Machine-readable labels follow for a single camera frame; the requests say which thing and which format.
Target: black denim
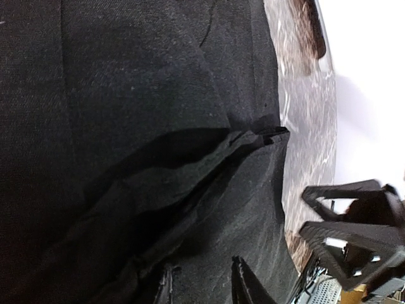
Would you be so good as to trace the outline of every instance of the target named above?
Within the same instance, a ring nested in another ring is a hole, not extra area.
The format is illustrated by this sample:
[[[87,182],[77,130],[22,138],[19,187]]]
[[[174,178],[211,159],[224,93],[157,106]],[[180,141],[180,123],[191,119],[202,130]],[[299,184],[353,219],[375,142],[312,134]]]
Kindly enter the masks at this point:
[[[259,0],[3,1],[1,303],[284,303],[289,133]]]

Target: white wall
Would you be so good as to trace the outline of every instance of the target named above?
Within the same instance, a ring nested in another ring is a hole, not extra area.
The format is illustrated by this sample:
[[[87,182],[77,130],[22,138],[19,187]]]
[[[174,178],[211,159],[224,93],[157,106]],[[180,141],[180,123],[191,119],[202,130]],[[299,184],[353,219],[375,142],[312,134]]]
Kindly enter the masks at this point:
[[[335,183],[405,194],[405,0],[319,0],[336,73]]]

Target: marble surface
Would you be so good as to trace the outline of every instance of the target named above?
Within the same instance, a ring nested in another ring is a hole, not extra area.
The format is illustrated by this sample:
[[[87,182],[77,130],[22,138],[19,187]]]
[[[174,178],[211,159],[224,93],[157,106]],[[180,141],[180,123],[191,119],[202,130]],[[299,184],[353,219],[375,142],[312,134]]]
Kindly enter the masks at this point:
[[[291,132],[282,198],[286,239],[301,270],[310,252],[297,232],[305,221],[318,219],[301,201],[301,193],[308,185],[333,183],[337,112],[330,52],[316,59],[310,47],[307,8],[297,4],[294,0],[265,0],[278,57],[280,117]]]

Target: black fabric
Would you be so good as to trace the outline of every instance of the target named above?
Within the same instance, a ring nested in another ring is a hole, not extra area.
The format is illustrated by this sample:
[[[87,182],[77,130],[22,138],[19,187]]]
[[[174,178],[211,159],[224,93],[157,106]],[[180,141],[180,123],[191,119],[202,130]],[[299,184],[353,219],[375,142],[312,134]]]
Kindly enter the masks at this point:
[[[147,303],[168,263],[174,304],[230,303],[234,255],[284,303],[263,3],[2,6],[1,303]]]

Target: metal grate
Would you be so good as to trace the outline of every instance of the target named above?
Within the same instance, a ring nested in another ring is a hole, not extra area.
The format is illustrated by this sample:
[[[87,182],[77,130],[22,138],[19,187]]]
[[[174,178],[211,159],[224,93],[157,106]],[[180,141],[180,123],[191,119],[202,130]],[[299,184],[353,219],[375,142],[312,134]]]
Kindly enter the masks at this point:
[[[342,287],[333,277],[321,275],[309,304],[336,304]]]

